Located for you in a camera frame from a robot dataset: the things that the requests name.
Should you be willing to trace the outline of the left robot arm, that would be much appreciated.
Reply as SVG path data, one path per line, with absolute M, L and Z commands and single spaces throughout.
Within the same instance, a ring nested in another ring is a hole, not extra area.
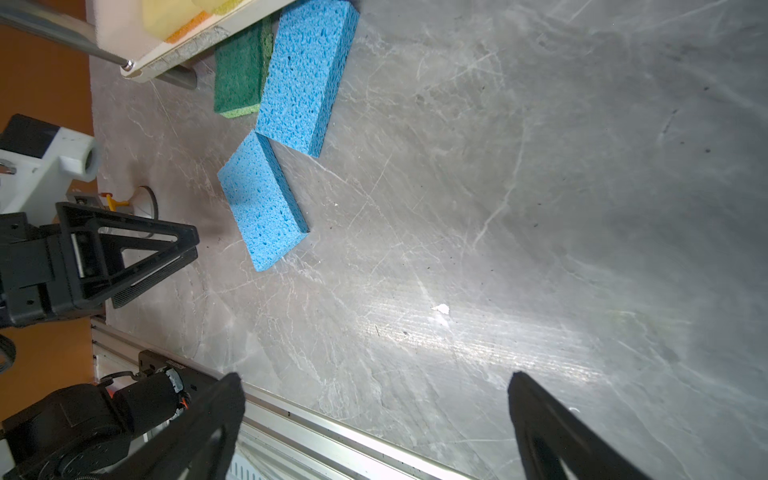
M 194 226 L 60 202 L 58 220 L 1 218 L 1 325 L 24 328 L 121 308 L 197 256 Z M 2 424 L 12 479 L 76 479 L 124 459 L 133 440 L 193 406 L 214 378 L 145 351 L 131 384 L 59 389 Z

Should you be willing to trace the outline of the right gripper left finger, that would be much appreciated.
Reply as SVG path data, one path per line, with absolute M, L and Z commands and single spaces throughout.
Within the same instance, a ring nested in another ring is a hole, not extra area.
M 224 479 L 234 455 L 245 403 L 240 376 L 225 375 L 107 477 Z

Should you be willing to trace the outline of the yellow foam sponge front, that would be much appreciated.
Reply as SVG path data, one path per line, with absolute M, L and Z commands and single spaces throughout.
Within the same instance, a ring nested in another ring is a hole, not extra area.
M 178 42 L 210 17 L 189 0 L 142 0 L 141 10 L 144 30 L 165 43 Z

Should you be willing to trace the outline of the yellow foam sponge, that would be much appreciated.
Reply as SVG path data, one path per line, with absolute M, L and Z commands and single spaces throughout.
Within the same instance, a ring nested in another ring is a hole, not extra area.
M 144 30 L 165 43 L 178 42 L 210 17 L 189 0 L 142 0 L 141 10 Z
M 210 15 L 225 15 L 235 9 L 242 0 L 192 0 L 193 4 Z

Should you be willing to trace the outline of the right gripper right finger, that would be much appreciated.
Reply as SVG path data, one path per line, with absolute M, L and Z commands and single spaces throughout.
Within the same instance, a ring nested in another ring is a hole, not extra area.
M 528 479 L 646 479 L 648 476 L 612 448 L 525 372 L 515 372 L 508 408 Z

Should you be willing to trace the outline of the pale pink foam sponge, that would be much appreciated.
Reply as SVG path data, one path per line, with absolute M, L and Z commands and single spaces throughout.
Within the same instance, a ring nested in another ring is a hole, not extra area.
M 144 29 L 139 0 L 94 0 L 91 9 L 96 43 L 102 50 L 136 61 L 162 44 Z

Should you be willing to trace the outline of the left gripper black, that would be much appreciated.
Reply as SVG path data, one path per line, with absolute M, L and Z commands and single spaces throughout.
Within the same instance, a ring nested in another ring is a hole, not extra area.
M 75 303 L 122 308 L 197 259 L 188 224 L 69 202 L 59 225 L 36 227 L 25 213 L 1 216 L 1 326 L 74 320 Z

